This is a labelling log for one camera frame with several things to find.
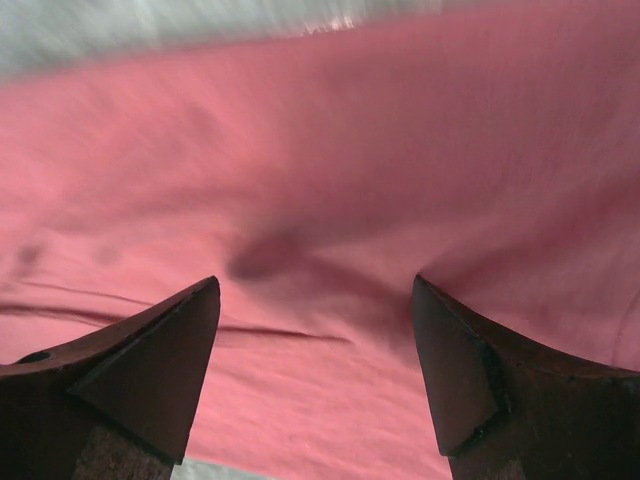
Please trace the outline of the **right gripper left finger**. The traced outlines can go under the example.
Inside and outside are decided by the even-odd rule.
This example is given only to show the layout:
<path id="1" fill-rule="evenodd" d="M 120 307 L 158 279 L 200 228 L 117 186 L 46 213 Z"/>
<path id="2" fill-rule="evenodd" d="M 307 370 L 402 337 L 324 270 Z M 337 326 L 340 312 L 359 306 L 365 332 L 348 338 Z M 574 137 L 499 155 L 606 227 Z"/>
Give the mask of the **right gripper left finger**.
<path id="1" fill-rule="evenodd" d="M 181 464 L 220 315 L 208 277 L 1 369 L 5 479 L 167 479 Z"/>

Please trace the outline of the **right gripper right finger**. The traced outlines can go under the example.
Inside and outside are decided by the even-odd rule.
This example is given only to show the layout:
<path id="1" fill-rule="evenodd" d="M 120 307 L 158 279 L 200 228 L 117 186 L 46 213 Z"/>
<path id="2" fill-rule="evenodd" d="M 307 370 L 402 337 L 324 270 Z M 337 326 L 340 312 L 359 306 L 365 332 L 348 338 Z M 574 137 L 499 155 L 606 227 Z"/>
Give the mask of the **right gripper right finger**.
<path id="1" fill-rule="evenodd" d="M 635 479 L 639 375 L 555 350 L 422 277 L 417 352 L 439 453 L 456 479 Z"/>

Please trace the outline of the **salmon pink t shirt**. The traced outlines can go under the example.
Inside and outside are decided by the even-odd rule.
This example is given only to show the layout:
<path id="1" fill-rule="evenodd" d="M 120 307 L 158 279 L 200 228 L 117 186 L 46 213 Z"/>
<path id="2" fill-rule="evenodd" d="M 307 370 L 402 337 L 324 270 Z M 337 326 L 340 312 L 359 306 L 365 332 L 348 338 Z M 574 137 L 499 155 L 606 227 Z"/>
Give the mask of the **salmon pink t shirt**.
<path id="1" fill-rule="evenodd" d="M 1 90 L 2 360 L 217 277 L 194 457 L 446 478 L 417 274 L 638 367 L 637 2 L 472 7 Z"/>

